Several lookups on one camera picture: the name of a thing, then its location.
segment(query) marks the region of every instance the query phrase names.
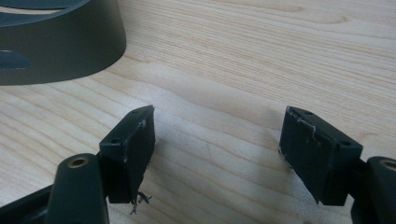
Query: dark gray plastic base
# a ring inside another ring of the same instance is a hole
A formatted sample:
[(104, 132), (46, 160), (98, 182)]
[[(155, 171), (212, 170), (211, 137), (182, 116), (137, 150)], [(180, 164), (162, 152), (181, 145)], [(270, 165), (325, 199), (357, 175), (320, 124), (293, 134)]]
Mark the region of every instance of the dark gray plastic base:
[[(30, 6), (23, 2), (40, 3)], [(85, 77), (107, 68), (125, 51), (116, 0), (0, 0), (0, 6), (65, 7), (46, 15), (0, 12), (0, 85)]]

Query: scratch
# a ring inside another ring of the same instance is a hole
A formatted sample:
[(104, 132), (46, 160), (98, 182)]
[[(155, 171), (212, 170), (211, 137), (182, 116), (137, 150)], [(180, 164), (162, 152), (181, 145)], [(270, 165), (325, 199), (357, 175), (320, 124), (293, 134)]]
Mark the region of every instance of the scratch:
[(147, 124), (146, 124), (146, 120), (143, 119), (140, 123), (139, 126), (142, 127), (143, 129), (146, 128)]
[(303, 123), (304, 125), (310, 127), (312, 129), (312, 139), (316, 141), (317, 139), (315, 138), (315, 132), (317, 131), (317, 126), (309, 123), (308, 121), (302, 119), (300, 116), (295, 114), (294, 112), (291, 111), (291, 106), (288, 106), (287, 111), (290, 115), (294, 116), (299, 123)]
[(206, 150), (207, 150), (207, 154), (209, 154), (210, 163), (213, 164), (212, 153), (210, 153), (210, 148), (208, 143), (206, 143)]

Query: wooden table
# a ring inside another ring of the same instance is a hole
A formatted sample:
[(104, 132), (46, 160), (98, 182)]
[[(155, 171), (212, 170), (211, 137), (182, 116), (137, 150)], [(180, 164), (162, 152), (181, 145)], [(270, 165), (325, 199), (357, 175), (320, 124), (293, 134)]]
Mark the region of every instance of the wooden table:
[(141, 189), (111, 223), (351, 223), (316, 205), (277, 152), (287, 105), (396, 158), (391, 1), (120, 0), (124, 56), (71, 81), (0, 87), (0, 205), (53, 182), (57, 164), (154, 105)]

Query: black plastic part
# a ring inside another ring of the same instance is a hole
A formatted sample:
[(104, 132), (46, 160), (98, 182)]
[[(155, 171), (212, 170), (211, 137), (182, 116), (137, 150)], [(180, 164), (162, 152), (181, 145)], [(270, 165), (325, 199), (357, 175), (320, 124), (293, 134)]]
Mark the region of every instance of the black plastic part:
[(109, 223), (96, 156), (79, 154), (59, 164), (44, 223)]
[(350, 171), (349, 194), (355, 199), (350, 215), (354, 224), (377, 224), (375, 208), (367, 187), (367, 163), (360, 160)]
[(315, 200), (344, 205), (362, 146), (315, 114), (288, 106), (279, 151)]
[(154, 151), (154, 107), (131, 111), (99, 144), (97, 155), (111, 203), (136, 203)]
[(379, 222), (396, 223), (396, 160), (372, 157), (367, 165), (367, 186)]
[(2, 7), (15, 7), (22, 9), (62, 9), (71, 7), (81, 0), (0, 0)]
[[(39, 1), (13, 2), (0, 0), (0, 6), (34, 8)], [(0, 85), (85, 77), (107, 68), (125, 51), (116, 0), (55, 0), (36, 6), (67, 8), (45, 15), (0, 12), (0, 59), (7, 58), (0, 61)]]
[(38, 190), (0, 208), (0, 223), (39, 224), (47, 214), (52, 186)]

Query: dark gray curved object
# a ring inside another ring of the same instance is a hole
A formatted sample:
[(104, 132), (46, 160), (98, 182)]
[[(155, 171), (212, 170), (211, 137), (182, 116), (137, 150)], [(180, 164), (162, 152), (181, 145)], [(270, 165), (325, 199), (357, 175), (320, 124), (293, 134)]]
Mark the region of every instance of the dark gray curved object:
[(0, 12), (0, 85), (85, 77), (107, 68), (125, 51), (116, 0), (0, 0), (0, 6), (64, 8), (46, 15)]

